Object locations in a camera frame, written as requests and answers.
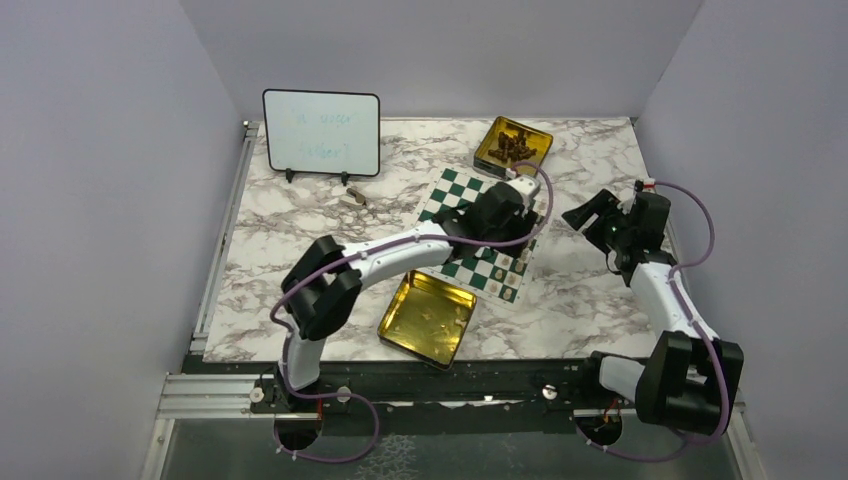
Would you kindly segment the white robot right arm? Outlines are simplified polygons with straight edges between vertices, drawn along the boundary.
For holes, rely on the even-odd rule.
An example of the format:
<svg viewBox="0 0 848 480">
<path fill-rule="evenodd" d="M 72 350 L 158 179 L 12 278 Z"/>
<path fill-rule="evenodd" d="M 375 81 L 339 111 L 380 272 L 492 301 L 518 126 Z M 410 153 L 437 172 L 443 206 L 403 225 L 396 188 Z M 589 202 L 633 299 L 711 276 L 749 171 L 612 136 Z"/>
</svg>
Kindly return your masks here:
<svg viewBox="0 0 848 480">
<path fill-rule="evenodd" d="M 615 273 L 657 335 L 645 360 L 592 353 L 577 393 L 592 407 L 618 395 L 633 402 L 644 423 L 714 439 L 729 423 L 744 353 L 706 324 L 682 285 L 677 260 L 663 247 L 670 210 L 670 200 L 652 191 L 622 201 L 603 189 L 563 213 L 590 244 L 614 255 Z"/>
</svg>

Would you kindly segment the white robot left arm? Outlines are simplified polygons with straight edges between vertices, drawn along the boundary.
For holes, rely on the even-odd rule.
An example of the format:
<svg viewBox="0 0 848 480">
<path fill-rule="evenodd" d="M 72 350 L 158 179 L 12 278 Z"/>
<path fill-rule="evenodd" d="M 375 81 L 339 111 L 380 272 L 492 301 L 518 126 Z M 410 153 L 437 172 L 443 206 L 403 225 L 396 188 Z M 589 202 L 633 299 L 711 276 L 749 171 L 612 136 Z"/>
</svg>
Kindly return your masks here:
<svg viewBox="0 0 848 480">
<path fill-rule="evenodd" d="M 435 214 L 407 232 L 342 245 L 315 240 L 281 283 L 270 319 L 285 328 L 276 396 L 298 411 L 313 401 L 326 340 L 344 326 L 359 295 L 412 270 L 474 257 L 483 248 L 521 251 L 540 230 L 532 202 L 540 182 L 500 181 L 467 206 Z"/>
</svg>

